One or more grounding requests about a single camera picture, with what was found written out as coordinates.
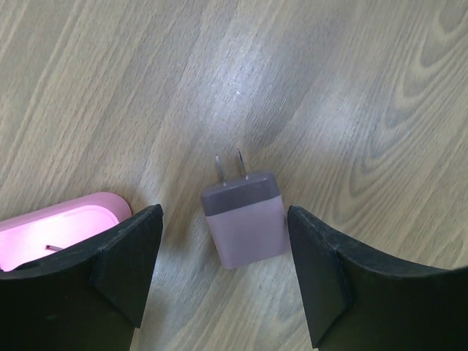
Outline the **small pink plug adapter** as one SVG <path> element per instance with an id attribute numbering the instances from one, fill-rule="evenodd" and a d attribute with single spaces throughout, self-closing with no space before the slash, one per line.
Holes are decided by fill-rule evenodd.
<path id="1" fill-rule="evenodd" d="M 205 188 L 201 203 L 221 264 L 226 269 L 282 255 L 290 248 L 287 216 L 276 176 L 248 173 L 237 151 L 243 175 L 225 178 L 215 156 L 221 182 Z"/>

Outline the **pink triangular power strip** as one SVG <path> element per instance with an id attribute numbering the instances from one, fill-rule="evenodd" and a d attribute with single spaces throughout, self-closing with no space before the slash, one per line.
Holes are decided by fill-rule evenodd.
<path id="1" fill-rule="evenodd" d="M 1 269 L 48 256 L 100 234 L 132 215 L 126 200 L 97 192 L 1 221 Z"/>

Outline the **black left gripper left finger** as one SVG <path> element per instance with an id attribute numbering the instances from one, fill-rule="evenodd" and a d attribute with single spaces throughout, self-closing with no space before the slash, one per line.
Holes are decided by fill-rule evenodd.
<path id="1" fill-rule="evenodd" d="M 129 350 L 163 231 L 161 205 L 1 273 L 2 350 Z"/>

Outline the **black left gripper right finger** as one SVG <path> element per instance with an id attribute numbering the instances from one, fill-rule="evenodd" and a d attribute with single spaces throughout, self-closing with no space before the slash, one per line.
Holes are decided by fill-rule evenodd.
<path id="1" fill-rule="evenodd" d="M 467 269 L 381 252 L 307 210 L 287 212 L 312 346 L 319 350 L 465 350 Z"/>

